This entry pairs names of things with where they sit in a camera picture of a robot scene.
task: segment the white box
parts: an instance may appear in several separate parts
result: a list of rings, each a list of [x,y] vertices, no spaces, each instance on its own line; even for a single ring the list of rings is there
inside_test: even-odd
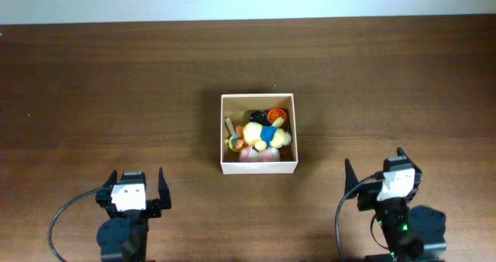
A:
[[[298,164],[296,141],[295,103],[293,94],[249,94],[222,95],[220,111],[220,165],[224,174],[291,174]],[[249,122],[250,111],[282,108],[288,111],[288,122],[282,128],[291,133],[291,152],[281,162],[239,162],[239,154],[224,144],[229,137],[225,118],[229,117],[234,126]]]

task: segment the wooden table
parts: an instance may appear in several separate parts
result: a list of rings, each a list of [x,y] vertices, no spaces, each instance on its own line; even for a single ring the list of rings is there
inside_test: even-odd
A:
[[[157,261],[329,261],[345,157],[359,178],[402,146],[411,203],[447,214],[448,261],[496,260],[496,16],[1,26],[2,261],[54,261],[57,210],[112,170],[165,169],[173,208],[150,220]],[[292,92],[294,174],[222,175],[220,95]],[[372,212],[341,215],[349,257],[383,253]],[[87,198],[54,241],[99,259]],[[375,233],[384,242],[378,226]]]

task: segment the yellow plush toy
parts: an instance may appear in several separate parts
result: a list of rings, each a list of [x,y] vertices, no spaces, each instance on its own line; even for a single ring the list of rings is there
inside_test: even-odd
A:
[[[282,123],[276,120],[272,126],[262,126],[258,122],[248,122],[243,128],[243,139],[248,145],[262,151],[268,147],[280,148],[291,143],[291,134],[279,129]]]

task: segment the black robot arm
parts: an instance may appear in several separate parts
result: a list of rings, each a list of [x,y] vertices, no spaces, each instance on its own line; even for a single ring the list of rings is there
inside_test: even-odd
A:
[[[390,251],[390,254],[366,257],[365,261],[439,261],[439,256],[446,250],[446,216],[425,206],[408,207],[419,191],[422,171],[402,148],[397,148],[397,154],[397,157],[384,160],[383,170],[371,176],[374,178],[369,177],[379,181],[366,184],[358,182],[350,161],[345,160],[346,185],[342,202],[358,196],[359,211],[375,211],[374,218],[381,226]],[[344,261],[339,244],[338,220],[337,212],[336,242],[340,259]]]
[[[103,262],[138,262],[146,260],[148,219],[162,216],[171,208],[171,194],[159,170],[160,198],[146,200],[146,178],[143,172],[124,173],[117,183],[113,171],[96,195],[96,202],[110,217],[98,230],[97,243]]]

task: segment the orange toy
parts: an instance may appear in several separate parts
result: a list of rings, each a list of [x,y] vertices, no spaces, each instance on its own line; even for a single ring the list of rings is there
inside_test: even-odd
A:
[[[282,118],[284,121],[288,120],[286,112],[281,108],[271,109],[268,113],[268,117],[270,124],[274,123],[277,118]]]
[[[242,126],[237,126],[236,127],[236,135],[239,138],[243,138],[243,127]]]

